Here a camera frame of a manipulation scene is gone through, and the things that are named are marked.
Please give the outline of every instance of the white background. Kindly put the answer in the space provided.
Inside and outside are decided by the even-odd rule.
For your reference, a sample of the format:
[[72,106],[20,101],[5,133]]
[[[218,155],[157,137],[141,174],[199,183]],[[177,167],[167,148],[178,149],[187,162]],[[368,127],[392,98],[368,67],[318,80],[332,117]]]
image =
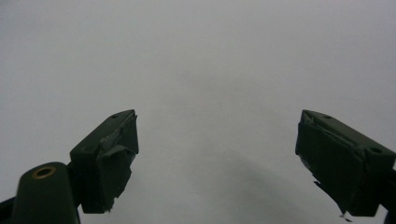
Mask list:
[[316,110],[396,146],[395,17],[393,0],[3,0],[0,200],[133,108],[132,179],[83,224],[346,223],[297,123]]

